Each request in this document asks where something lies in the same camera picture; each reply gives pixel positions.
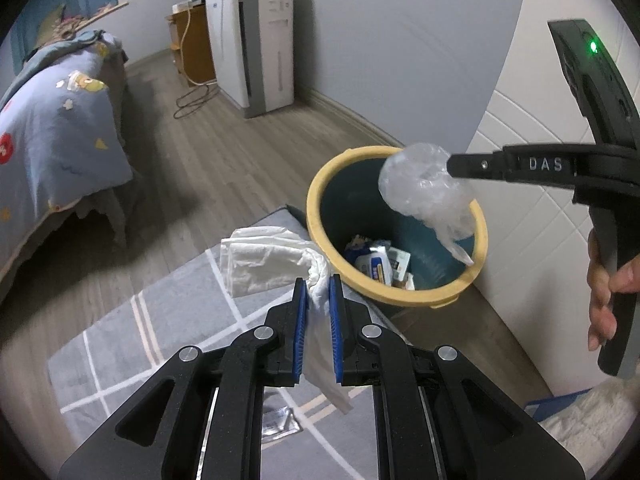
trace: white wall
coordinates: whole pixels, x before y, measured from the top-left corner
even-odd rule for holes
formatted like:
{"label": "white wall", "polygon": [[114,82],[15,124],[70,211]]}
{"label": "white wall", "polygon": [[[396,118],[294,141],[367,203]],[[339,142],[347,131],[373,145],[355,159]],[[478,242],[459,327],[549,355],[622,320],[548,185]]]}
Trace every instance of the white wall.
{"label": "white wall", "polygon": [[[546,22],[585,18],[640,104],[640,47],[609,0],[523,0],[513,43],[470,146],[491,152],[520,142],[593,142],[562,75]],[[587,352],[588,210],[571,192],[475,182],[489,229],[478,286],[554,394],[604,378]]]}
{"label": "white wall", "polygon": [[169,26],[165,16],[173,4],[184,0],[119,0],[129,5],[95,23],[122,40],[129,61],[137,61],[169,47]]}
{"label": "white wall", "polygon": [[299,83],[405,144],[464,151],[522,0],[294,0]]}

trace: tiled wall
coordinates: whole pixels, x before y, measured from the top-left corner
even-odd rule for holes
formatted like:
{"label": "tiled wall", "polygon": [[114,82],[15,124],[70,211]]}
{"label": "tiled wall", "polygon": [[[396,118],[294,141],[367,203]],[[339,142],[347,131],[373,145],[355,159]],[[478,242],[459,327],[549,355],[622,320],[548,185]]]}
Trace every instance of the tiled wall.
{"label": "tiled wall", "polygon": [[[523,0],[500,79],[469,152],[520,142],[593,142],[564,80],[546,22],[585,18],[640,101],[640,48],[609,0]],[[478,286],[554,394],[604,378],[587,352],[586,238],[591,222],[571,192],[474,183],[489,229]]]}

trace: gray rug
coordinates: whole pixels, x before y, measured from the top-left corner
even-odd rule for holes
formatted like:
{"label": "gray rug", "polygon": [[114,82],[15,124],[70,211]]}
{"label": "gray rug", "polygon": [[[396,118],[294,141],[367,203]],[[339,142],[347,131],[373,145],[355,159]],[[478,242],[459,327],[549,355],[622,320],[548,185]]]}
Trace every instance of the gray rug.
{"label": "gray rug", "polygon": [[[308,239],[282,208],[255,225],[283,226]],[[264,322],[268,309],[291,298],[292,285],[232,300],[223,293],[219,246],[207,250],[130,298],[60,349],[48,362],[50,382],[76,444],[82,444],[163,362],[185,345],[228,346]],[[393,328],[367,304],[374,322]],[[377,479],[376,431],[370,388],[347,388],[354,409],[338,412],[302,377],[281,388],[264,410],[294,409],[301,433],[263,444],[261,478]]]}

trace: human hand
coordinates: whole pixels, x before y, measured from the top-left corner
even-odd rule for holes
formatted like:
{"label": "human hand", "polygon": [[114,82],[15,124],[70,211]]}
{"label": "human hand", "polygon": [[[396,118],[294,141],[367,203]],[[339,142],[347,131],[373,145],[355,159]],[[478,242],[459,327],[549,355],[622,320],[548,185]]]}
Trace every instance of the human hand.
{"label": "human hand", "polygon": [[611,311],[609,302],[612,292],[632,293],[640,292],[640,254],[629,263],[618,269],[613,276],[609,276],[607,269],[600,261],[600,251],[595,232],[589,233],[589,270],[587,284],[591,288],[589,304],[588,348],[597,350],[605,340],[612,339],[616,333],[617,322]]}

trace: wooden floor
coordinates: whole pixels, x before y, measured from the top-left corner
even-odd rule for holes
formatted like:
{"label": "wooden floor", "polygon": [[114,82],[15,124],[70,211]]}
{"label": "wooden floor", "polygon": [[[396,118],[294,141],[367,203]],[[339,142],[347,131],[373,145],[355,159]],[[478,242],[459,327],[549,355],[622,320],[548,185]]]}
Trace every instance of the wooden floor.
{"label": "wooden floor", "polygon": [[[175,120],[180,85],[166,55],[129,70],[123,135],[144,198],[128,247],[97,214],[73,216],[22,266],[0,310],[0,408],[50,476],[74,446],[50,389],[47,359],[134,293],[218,243],[238,226],[290,203],[304,209],[318,169],[347,148],[377,144],[365,128],[295,104],[244,120],[216,97]],[[458,346],[514,400],[548,389],[510,331],[475,290],[439,311],[399,312],[418,346]]]}

